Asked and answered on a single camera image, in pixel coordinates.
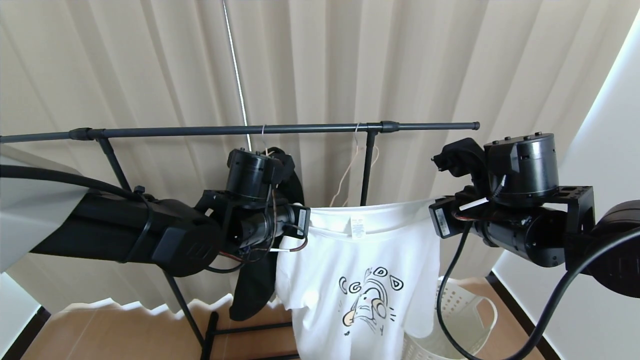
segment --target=wall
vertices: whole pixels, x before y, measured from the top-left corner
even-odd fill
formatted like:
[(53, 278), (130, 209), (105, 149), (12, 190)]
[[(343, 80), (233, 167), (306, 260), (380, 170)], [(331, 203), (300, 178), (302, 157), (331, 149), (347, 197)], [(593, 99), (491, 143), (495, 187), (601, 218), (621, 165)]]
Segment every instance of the wall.
[(0, 274), (0, 357), (40, 308), (9, 275)]
[[(593, 185), (596, 219), (612, 206), (640, 199), (640, 16), (560, 166), (562, 184)], [(538, 268), (504, 253), (493, 271), (533, 322), (564, 268)], [(546, 332), (564, 359), (637, 358), (640, 299), (579, 276), (565, 293)]]

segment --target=dark baseboard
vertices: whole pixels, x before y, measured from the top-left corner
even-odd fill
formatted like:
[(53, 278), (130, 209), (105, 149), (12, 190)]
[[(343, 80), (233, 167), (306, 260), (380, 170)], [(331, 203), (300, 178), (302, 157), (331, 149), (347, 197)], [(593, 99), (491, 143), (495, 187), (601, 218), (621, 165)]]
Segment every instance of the dark baseboard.
[[(518, 320), (520, 326), (524, 329), (527, 335), (531, 335), (535, 325), (531, 322), (531, 319), (525, 314), (524, 310), (520, 307), (516, 299), (511, 296), (511, 293), (504, 287), (497, 276), (493, 272), (486, 277), (489, 284), (491, 284), (493, 290), (498, 294), (500, 299), (507, 305), (507, 308), (511, 311), (513, 316)], [(549, 345), (547, 339), (542, 337), (537, 346), (538, 350), (546, 360), (561, 360), (556, 351)]]
[(18, 338), (13, 342), (13, 345), (7, 350), (6, 354), (2, 357), (2, 360), (18, 360), (21, 359), (24, 353), (29, 348), (29, 345), (38, 336), (38, 333), (51, 317), (50, 312), (40, 306), (40, 309), (31, 318), (27, 326), (24, 327)]

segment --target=white cloth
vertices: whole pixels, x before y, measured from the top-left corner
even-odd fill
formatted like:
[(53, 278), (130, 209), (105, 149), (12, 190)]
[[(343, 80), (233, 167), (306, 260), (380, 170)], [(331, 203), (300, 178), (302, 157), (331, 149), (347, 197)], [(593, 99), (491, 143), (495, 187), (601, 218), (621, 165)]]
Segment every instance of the white cloth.
[(440, 268), (432, 203), (311, 210), (308, 245), (279, 253), (276, 275), (302, 359), (399, 359), (403, 327), (431, 332)]

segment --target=laundry basket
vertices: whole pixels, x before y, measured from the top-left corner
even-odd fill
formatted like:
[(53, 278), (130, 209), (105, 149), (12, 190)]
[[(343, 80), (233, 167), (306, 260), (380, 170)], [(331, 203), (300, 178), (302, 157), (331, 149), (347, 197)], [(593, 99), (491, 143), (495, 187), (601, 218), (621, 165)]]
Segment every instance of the laundry basket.
[[(498, 320), (495, 304), (486, 297), (477, 296), (449, 279), (442, 297), (442, 317), (451, 336), (467, 352), (476, 355), (486, 343)], [(493, 308), (493, 321), (485, 327), (478, 313), (478, 305), (487, 301)], [(459, 360), (464, 359), (445, 336), (438, 317), (433, 312), (433, 331), (422, 339), (404, 334), (403, 360)]]

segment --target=cartoon print on shirt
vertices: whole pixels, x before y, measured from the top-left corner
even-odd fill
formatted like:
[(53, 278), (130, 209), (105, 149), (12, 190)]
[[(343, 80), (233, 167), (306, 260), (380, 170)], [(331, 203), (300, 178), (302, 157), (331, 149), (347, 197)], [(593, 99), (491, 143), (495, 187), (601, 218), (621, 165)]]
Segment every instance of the cartoon print on shirt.
[(358, 295), (351, 310), (342, 317), (342, 324), (352, 326), (355, 321), (360, 320), (365, 322), (373, 332), (379, 332), (382, 335), (385, 329), (384, 320), (387, 319), (387, 316), (391, 321), (395, 321), (394, 317), (396, 317), (390, 312), (394, 309), (388, 303), (385, 278), (388, 277), (391, 290), (395, 291), (401, 290), (404, 287), (404, 282), (390, 275), (387, 269), (382, 266), (375, 270), (372, 269), (368, 268), (365, 271), (362, 283), (356, 281), (347, 287), (347, 279), (344, 276), (338, 280), (340, 290), (345, 295), (349, 293)]

